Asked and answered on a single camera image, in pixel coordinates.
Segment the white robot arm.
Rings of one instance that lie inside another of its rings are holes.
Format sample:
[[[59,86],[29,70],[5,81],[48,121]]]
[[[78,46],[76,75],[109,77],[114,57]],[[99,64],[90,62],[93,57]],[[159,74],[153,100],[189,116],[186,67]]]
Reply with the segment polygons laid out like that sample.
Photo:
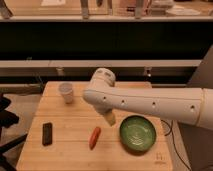
[[[119,88],[115,82],[111,70],[98,68],[83,99],[101,115],[119,109],[213,130],[213,89]]]

